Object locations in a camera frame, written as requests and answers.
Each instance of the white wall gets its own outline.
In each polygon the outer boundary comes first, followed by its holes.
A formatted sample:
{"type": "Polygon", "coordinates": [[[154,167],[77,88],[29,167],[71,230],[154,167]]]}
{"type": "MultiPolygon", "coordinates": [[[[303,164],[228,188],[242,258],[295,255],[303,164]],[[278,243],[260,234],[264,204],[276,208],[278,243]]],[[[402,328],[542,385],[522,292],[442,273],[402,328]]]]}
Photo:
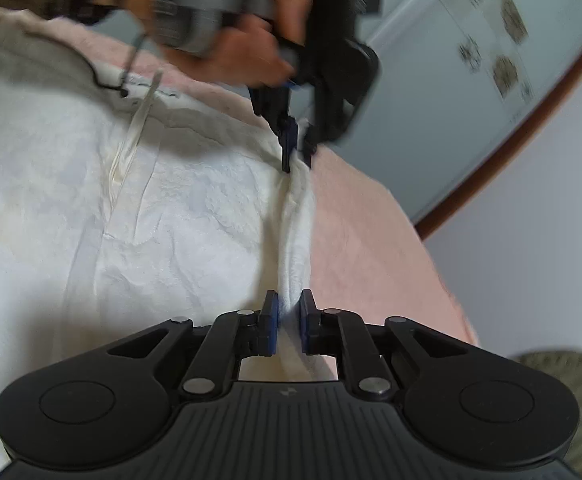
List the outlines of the white wall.
{"type": "Polygon", "coordinates": [[[582,349],[582,83],[426,246],[486,349],[582,349]]]}

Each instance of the white garment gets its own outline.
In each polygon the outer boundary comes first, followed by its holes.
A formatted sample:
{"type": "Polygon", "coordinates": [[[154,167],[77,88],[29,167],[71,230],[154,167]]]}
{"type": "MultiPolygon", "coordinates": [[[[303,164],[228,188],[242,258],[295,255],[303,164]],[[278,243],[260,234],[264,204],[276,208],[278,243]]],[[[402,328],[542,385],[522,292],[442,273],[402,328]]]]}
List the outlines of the white garment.
{"type": "Polygon", "coordinates": [[[0,25],[0,391],[170,316],[259,309],[269,288],[285,377],[329,378],[299,355],[292,312],[309,280],[308,169],[294,157],[289,179],[270,131],[148,86],[97,89],[71,50],[0,25]]]}

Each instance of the silver screw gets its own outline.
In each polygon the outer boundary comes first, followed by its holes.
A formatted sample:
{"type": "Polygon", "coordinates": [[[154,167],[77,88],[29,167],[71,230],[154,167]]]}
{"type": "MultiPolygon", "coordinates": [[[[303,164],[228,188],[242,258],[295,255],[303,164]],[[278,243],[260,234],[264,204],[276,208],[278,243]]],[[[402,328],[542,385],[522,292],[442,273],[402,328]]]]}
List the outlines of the silver screw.
{"type": "Polygon", "coordinates": [[[367,377],[362,379],[357,386],[368,394],[382,395],[391,389],[391,383],[382,377],[367,377]]]}
{"type": "Polygon", "coordinates": [[[204,395],[213,391],[215,388],[215,383],[210,379],[205,379],[204,377],[196,377],[195,379],[189,379],[184,384],[182,384],[182,389],[193,395],[204,395]]]}

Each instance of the pink cloth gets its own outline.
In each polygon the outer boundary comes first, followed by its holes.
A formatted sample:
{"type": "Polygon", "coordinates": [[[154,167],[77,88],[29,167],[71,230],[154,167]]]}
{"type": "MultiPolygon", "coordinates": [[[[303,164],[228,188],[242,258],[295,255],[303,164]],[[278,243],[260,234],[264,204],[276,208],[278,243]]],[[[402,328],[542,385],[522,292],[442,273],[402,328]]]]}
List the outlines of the pink cloth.
{"type": "MultiPolygon", "coordinates": [[[[91,60],[123,66],[129,47],[68,20],[44,22],[11,13],[29,30],[74,46],[91,60]]],[[[245,123],[268,127],[247,99],[194,81],[148,52],[133,71],[151,76],[164,70],[162,85],[178,89],[245,123]]],[[[391,193],[321,147],[313,165],[316,217],[311,248],[311,289],[319,308],[359,313],[383,324],[405,316],[472,344],[478,343],[462,308],[446,291],[418,235],[391,193]]]]}

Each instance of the black handheld device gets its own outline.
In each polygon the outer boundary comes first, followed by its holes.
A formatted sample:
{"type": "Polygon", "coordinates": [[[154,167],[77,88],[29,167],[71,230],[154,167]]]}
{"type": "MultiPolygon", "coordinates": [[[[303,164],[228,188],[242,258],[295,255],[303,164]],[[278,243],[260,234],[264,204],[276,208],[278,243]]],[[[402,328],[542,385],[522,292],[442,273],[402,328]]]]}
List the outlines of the black handheld device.
{"type": "MultiPolygon", "coordinates": [[[[279,139],[287,173],[293,150],[299,148],[310,166],[318,144],[346,133],[379,72],[373,49],[356,39],[356,22],[378,14],[382,0],[312,1],[305,45],[278,37],[281,56],[296,69],[290,84],[249,89],[253,111],[279,139]],[[289,115],[294,85],[313,86],[313,119],[300,146],[297,123],[289,115]]],[[[157,39],[194,56],[208,54],[216,33],[244,13],[274,23],[275,6],[272,0],[154,0],[157,39]]]]}
{"type": "Polygon", "coordinates": [[[173,318],[0,395],[0,480],[576,480],[578,405],[555,378],[404,317],[299,301],[338,380],[238,380],[276,351],[277,294],[211,326],[173,318]]]}

